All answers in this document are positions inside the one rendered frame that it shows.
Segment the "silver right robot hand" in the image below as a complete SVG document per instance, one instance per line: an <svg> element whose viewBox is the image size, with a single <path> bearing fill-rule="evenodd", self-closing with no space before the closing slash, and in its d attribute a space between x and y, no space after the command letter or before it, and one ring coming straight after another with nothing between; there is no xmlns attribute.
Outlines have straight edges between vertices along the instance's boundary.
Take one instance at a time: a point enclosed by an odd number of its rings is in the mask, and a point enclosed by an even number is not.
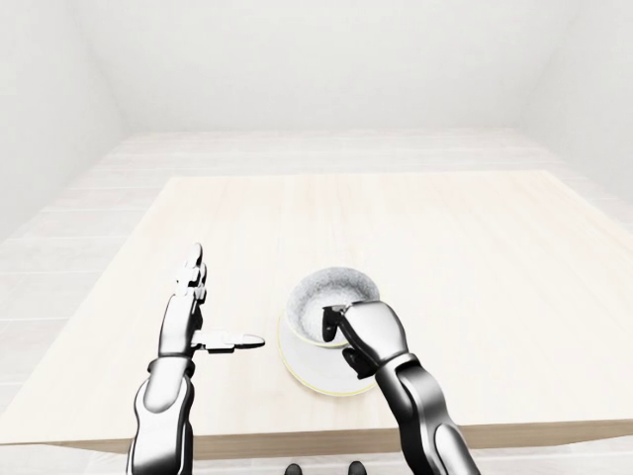
<svg viewBox="0 0 633 475"><path fill-rule="evenodd" d="M324 307L321 328L325 342L333 341L337 332L342 332L348 342L343 358L359 380L373 376L391 360L409 353L399 317L382 301Z"/></svg>

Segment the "speckled grey bowl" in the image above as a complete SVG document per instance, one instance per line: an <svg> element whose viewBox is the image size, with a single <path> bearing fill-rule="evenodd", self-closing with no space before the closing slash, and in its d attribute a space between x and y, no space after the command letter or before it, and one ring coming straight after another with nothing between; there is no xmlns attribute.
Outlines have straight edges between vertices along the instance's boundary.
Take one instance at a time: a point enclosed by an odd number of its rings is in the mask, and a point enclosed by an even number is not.
<svg viewBox="0 0 633 475"><path fill-rule="evenodd" d="M350 267L327 267L308 275L292 290L286 321L290 330L309 344L342 347L347 340L341 332L330 342L322 337L323 308L379 299L377 284L365 273Z"/></svg>

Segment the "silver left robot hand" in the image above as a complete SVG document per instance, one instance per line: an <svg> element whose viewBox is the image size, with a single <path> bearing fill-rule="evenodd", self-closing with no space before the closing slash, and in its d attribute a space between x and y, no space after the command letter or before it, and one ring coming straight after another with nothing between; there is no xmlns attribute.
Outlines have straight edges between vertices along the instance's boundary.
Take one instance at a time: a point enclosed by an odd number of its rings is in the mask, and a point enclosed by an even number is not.
<svg viewBox="0 0 633 475"><path fill-rule="evenodd" d="M203 247L194 242L179 269L176 288L168 300L160 329L158 356L192 357L198 350L208 353L233 353L256 349L266 344L262 336L229 331L202 330L201 307L207 297L207 266Z"/></svg>

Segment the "white plate with yellow rim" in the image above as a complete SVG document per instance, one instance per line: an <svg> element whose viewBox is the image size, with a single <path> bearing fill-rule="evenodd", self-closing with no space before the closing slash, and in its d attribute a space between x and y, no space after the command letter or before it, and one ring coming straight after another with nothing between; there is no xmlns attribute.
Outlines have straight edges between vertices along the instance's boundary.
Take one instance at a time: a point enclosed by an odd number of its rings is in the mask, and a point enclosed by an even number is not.
<svg viewBox="0 0 633 475"><path fill-rule="evenodd" d="M281 359L290 374L307 388L332 397L351 397L376 387L373 377L358 379L342 356L342 347L323 347L300 339L284 316L277 322Z"/></svg>

